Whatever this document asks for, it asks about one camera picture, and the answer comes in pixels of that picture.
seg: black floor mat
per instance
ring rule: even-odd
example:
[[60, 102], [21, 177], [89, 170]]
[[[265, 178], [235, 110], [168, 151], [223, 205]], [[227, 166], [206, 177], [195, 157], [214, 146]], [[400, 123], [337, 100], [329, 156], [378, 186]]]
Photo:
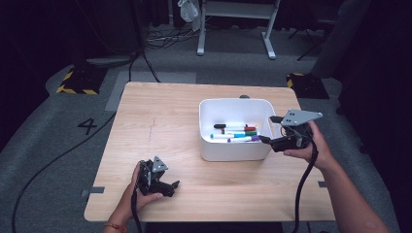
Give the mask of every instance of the black floor mat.
[[288, 87], [292, 88], [297, 98], [329, 99], [322, 79], [310, 79], [306, 76], [287, 76]]

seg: black cable on floor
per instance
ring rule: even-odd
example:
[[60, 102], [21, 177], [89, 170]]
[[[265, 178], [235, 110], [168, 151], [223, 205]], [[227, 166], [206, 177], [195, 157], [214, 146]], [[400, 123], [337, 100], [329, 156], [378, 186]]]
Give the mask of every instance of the black cable on floor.
[[131, 82], [131, 67], [133, 66], [134, 61], [137, 59], [137, 57], [139, 56], [139, 53], [136, 52], [136, 54], [133, 56], [130, 65], [129, 65], [129, 82]]
[[161, 81], [157, 78], [157, 73], [155, 72], [154, 68], [152, 67], [152, 63], [148, 60], [146, 57], [146, 54], [144, 51], [142, 51], [143, 58], [145, 58], [146, 64], [148, 64], [149, 69], [151, 70], [152, 74], [154, 75], [154, 79], [158, 82], [161, 83]]
[[192, 37], [198, 36], [195, 34], [190, 35], [192, 32], [193, 31], [191, 29], [179, 29], [173, 30], [167, 35], [163, 35], [160, 31], [151, 31], [148, 35], [147, 47], [155, 50], [167, 49], [178, 42], [187, 41]]
[[309, 221], [306, 221], [306, 226], [308, 228], [308, 233], [312, 233], [312, 229], [310, 228], [310, 223]]
[[34, 179], [37, 178], [37, 176], [39, 176], [43, 171], [45, 171], [48, 167], [50, 167], [55, 161], [57, 161], [59, 158], [63, 157], [64, 155], [66, 155], [67, 153], [73, 151], [74, 149], [78, 148], [79, 146], [81, 146], [82, 144], [84, 144], [85, 142], [87, 142], [89, 139], [91, 139], [94, 135], [96, 135], [100, 130], [102, 130], [109, 122], [110, 120], [112, 120], [113, 117], [115, 117], [116, 113], [114, 113], [112, 116], [110, 116], [110, 118], [108, 120], [106, 120], [106, 122], [104, 122], [104, 124], [98, 128], [96, 131], [94, 131], [90, 136], [88, 136], [86, 139], [82, 140], [81, 142], [79, 142], [78, 144], [76, 144], [74, 147], [72, 147], [71, 149], [65, 151], [64, 153], [62, 153], [61, 155], [59, 155], [58, 157], [56, 157], [55, 159], [53, 159], [52, 161], [50, 161], [48, 164], [46, 164], [42, 169], [40, 169], [36, 174], [34, 174], [34, 176], [26, 183], [26, 185], [24, 186], [24, 188], [21, 190], [20, 194], [18, 195], [18, 198], [16, 200], [15, 203], [15, 208], [13, 209], [13, 215], [12, 215], [12, 230], [13, 233], [17, 233], [16, 231], [16, 214], [17, 214], [17, 208], [18, 208], [18, 204], [20, 202], [21, 197], [24, 194], [24, 191], [30, 186], [30, 184], [34, 181]]

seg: white plastic bin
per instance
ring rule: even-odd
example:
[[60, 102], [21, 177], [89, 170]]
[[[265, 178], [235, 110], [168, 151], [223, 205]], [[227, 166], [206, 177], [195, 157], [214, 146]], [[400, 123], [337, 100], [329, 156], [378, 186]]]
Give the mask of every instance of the white plastic bin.
[[[212, 139], [211, 134], [220, 133], [215, 124], [248, 124], [257, 126], [257, 133], [270, 138], [269, 118], [275, 115], [272, 105], [264, 99], [224, 98], [206, 99], [199, 105], [201, 156], [207, 161], [261, 160], [271, 147], [257, 142], [228, 143], [227, 139]], [[275, 134], [279, 127], [273, 125]]]

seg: black cable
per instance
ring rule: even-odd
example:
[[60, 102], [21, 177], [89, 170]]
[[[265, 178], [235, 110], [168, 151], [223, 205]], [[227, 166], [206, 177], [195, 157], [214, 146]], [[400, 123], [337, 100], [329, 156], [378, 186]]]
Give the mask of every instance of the black cable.
[[134, 189], [133, 189], [133, 194], [131, 195], [131, 213], [133, 214], [133, 219], [134, 222], [136, 223], [137, 229], [139, 231], [139, 233], [143, 233], [142, 231], [142, 225], [140, 224], [140, 219], [137, 216], [137, 191], [139, 189], [139, 178], [140, 178], [140, 174], [142, 173], [142, 162], [144, 163], [145, 161], [140, 161], [140, 170], [139, 173], [137, 174], [137, 179], [136, 179], [136, 184], [134, 185]]
[[306, 171], [303, 173], [302, 178], [300, 179], [299, 186], [297, 187], [296, 197], [294, 200], [294, 230], [292, 233], [296, 233], [299, 229], [299, 201], [300, 193], [302, 192], [302, 187], [305, 184], [306, 179], [309, 176], [309, 173], [312, 171], [312, 168], [315, 166], [316, 159], [318, 158], [318, 149], [315, 142], [311, 138], [307, 138], [312, 143], [312, 156], [309, 161], [309, 164], [306, 168]]
[[[189, 35], [193, 30], [191, 29], [179, 29], [169, 32], [167, 35], [163, 35], [160, 31], [150, 32], [147, 40], [147, 46], [150, 49], [167, 49], [178, 42], [183, 42], [198, 35]], [[156, 45], [156, 41], [161, 41], [161, 45]]]
[[24, 188], [21, 190], [20, 194], [18, 195], [18, 198], [16, 200], [15, 203], [15, 207], [13, 209], [13, 215], [12, 215], [12, 230], [13, 233], [17, 233], [16, 231], [16, 214], [17, 214], [17, 208], [18, 208], [18, 204], [20, 202], [21, 197], [24, 194], [24, 191], [30, 186], [30, 184], [34, 181], [34, 179], [36, 179], [37, 176], [39, 176], [43, 171], [45, 171], [48, 167], [50, 167], [55, 161], [57, 161], [59, 158], [61, 158], [62, 156], [66, 155], [67, 153], [73, 151], [74, 149], [78, 148], [79, 146], [81, 146], [82, 144], [84, 144], [85, 142], [87, 142], [89, 139], [91, 139], [94, 135], [96, 135], [101, 129], [104, 128], [104, 126], [106, 126], [110, 120], [112, 120], [113, 117], [115, 117], [116, 113], [114, 113], [112, 116], [110, 116], [110, 118], [108, 120], [106, 120], [106, 122], [104, 122], [104, 124], [98, 128], [96, 131], [94, 131], [90, 136], [88, 136], [86, 139], [82, 140], [81, 142], [79, 142], [78, 144], [76, 144], [74, 147], [72, 147], [71, 149], [65, 151], [64, 153], [62, 153], [61, 155], [59, 155], [58, 157], [56, 157], [55, 159], [53, 159], [52, 161], [50, 161], [48, 164], [46, 164], [42, 169], [40, 169], [36, 174], [34, 174], [34, 176], [26, 183], [26, 185], [24, 186]]
[[131, 82], [131, 67], [133, 66], [134, 61], [137, 59], [139, 56], [139, 53], [136, 52], [136, 54], [133, 56], [130, 65], [129, 65], [129, 82]]
[[310, 228], [310, 223], [309, 221], [306, 221], [306, 226], [308, 228], [308, 233], [312, 233], [312, 229]]
[[148, 58], [146, 57], [146, 54], [144, 51], [142, 51], [142, 55], [143, 58], [145, 58], [146, 64], [148, 64], [149, 69], [151, 70], [152, 74], [154, 75], [154, 79], [158, 82], [161, 83], [161, 81], [157, 78], [157, 73], [155, 72], [155, 70], [152, 67], [152, 63], [148, 60]]

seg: marker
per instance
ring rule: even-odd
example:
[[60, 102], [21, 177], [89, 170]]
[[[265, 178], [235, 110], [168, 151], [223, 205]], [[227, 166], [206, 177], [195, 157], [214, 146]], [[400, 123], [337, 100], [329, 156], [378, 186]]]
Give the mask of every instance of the marker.
[[254, 136], [257, 135], [256, 131], [222, 131], [223, 134], [241, 134], [244, 136]]
[[226, 127], [248, 127], [247, 124], [215, 124], [215, 128], [226, 128]]
[[248, 136], [244, 138], [229, 138], [227, 139], [228, 143], [243, 143], [243, 142], [254, 142], [254, 141], [259, 141], [260, 137], [255, 135], [255, 136]]
[[229, 139], [229, 138], [244, 138], [245, 134], [211, 134], [211, 139]]
[[242, 127], [242, 126], [233, 126], [233, 127], [225, 127], [223, 130], [230, 130], [230, 131], [256, 131], [256, 127]]

